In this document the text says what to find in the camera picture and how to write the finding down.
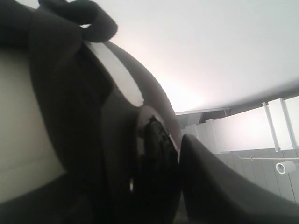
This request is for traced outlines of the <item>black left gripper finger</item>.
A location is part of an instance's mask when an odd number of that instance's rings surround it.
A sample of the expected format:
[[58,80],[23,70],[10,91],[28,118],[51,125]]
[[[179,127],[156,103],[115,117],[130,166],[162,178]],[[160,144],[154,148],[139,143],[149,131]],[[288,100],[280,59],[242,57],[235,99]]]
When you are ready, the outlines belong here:
[[181,186],[197,224],[297,224],[299,206],[242,177],[195,136],[181,142]]

